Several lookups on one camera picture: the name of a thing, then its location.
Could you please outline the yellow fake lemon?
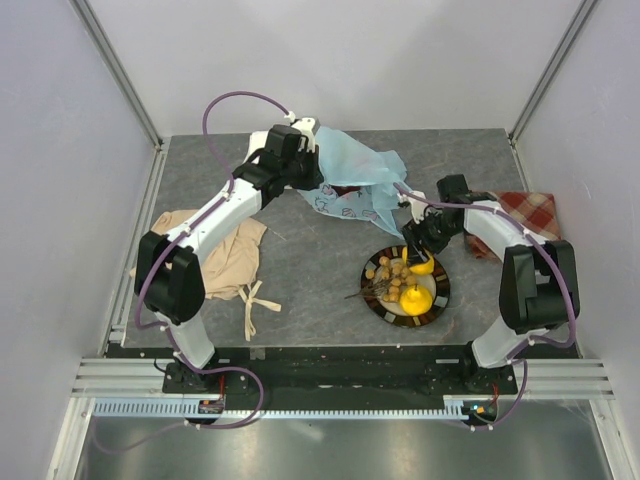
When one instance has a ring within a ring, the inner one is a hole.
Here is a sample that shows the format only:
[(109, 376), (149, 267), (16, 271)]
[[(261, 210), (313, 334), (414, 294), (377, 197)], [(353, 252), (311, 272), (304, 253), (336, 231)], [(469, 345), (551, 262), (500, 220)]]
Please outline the yellow fake lemon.
[(419, 261), (418, 263), (411, 263), (409, 256), (409, 248), (405, 246), (401, 254), (402, 261), (408, 270), (417, 276), (431, 275), (435, 270), (435, 258), (428, 252), (426, 261)]

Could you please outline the light blue plastic bag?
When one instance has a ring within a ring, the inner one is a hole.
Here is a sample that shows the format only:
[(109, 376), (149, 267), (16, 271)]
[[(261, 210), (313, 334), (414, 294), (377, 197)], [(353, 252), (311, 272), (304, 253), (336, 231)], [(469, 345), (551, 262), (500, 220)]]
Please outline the light blue plastic bag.
[[(346, 220), (369, 221), (399, 237), (393, 211), (407, 202), (411, 217), (425, 217), (424, 195), (406, 183), (406, 166), (394, 150), (376, 152), (346, 133), (322, 127), (316, 133), (324, 182), (318, 189), (299, 190), (318, 213)], [(361, 195), (338, 197), (333, 186), (359, 186)]]

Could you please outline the yellow fake berry bunch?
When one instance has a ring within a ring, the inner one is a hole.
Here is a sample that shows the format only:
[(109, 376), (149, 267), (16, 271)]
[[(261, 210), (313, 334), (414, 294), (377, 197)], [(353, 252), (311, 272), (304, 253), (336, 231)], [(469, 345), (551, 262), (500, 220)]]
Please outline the yellow fake berry bunch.
[(348, 295), (348, 298), (363, 297), (398, 303), (401, 294), (416, 283), (416, 277), (402, 258), (388, 256), (381, 256), (377, 263), (368, 264), (361, 280), (359, 291)]

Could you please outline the yellow fake pear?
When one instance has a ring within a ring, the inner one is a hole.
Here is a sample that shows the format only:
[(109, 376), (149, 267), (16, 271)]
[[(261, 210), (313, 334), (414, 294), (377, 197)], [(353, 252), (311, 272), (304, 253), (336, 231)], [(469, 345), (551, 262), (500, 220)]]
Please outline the yellow fake pear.
[(423, 285), (414, 284), (401, 293), (398, 303), (408, 316), (420, 316), (431, 309), (433, 296)]

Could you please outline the dark red fake apple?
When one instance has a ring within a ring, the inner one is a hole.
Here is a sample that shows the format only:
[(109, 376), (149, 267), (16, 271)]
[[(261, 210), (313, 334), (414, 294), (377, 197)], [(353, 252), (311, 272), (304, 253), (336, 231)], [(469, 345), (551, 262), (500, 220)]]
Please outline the dark red fake apple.
[(361, 195), (361, 188), (359, 186), (333, 186), (338, 197), (350, 196), (355, 194), (356, 196)]

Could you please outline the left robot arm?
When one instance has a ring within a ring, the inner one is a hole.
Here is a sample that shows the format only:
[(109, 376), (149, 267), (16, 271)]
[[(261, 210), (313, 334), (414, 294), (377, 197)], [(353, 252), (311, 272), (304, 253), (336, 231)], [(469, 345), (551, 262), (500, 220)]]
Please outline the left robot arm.
[(198, 393), (211, 392), (220, 378), (210, 362), (215, 347), (200, 316), (206, 297), (202, 265), (236, 227), (285, 189), (320, 186), (318, 129), (317, 119), (303, 117), (253, 133), (246, 160), (218, 194), (167, 233), (149, 231), (139, 241), (136, 308), (155, 314), (155, 326), (165, 329), (187, 365), (185, 382)]

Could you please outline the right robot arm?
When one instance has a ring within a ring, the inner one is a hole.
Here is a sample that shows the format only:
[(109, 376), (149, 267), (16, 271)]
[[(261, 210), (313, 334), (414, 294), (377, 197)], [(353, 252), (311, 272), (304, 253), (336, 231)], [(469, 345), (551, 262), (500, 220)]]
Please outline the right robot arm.
[(408, 260), (417, 265), (440, 253), (450, 239), (477, 237), (501, 261), (498, 319), (469, 342), (458, 368), (467, 392), (483, 392), (493, 369), (510, 364), (525, 348), (547, 344), (567, 349), (576, 341), (580, 298), (573, 246), (533, 233), (510, 215), (489, 192), (474, 192), (463, 175), (437, 183), (439, 198), (399, 187), (400, 202), (412, 219), (402, 229)]

